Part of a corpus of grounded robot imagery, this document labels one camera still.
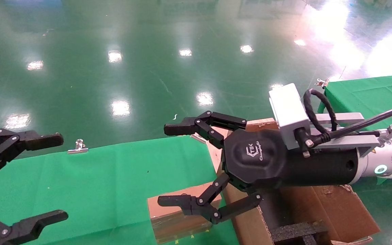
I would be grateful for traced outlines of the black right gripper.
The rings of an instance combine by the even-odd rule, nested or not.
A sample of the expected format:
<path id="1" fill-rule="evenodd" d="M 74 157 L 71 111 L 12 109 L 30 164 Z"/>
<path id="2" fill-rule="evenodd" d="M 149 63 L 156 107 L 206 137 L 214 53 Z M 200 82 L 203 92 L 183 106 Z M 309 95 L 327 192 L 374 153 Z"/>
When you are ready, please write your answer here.
<path id="1" fill-rule="evenodd" d="M 280 132 L 248 132 L 247 120 L 206 111 L 196 117 L 185 117 L 178 124 L 165 124 L 165 135 L 197 133 L 218 149 L 224 147 L 224 171 L 199 196 L 188 194 L 158 197 L 162 207 L 180 207 L 184 215 L 199 215 L 212 224 L 232 219 L 256 208 L 262 197 L 253 193 L 221 208 L 213 200 L 230 182 L 241 191 L 280 188 L 284 186 L 325 186 L 351 183 L 358 171 L 355 148 L 329 148 L 310 151 L 304 157 L 299 149 L 287 149 Z M 226 138 L 213 129 L 233 131 Z"/>

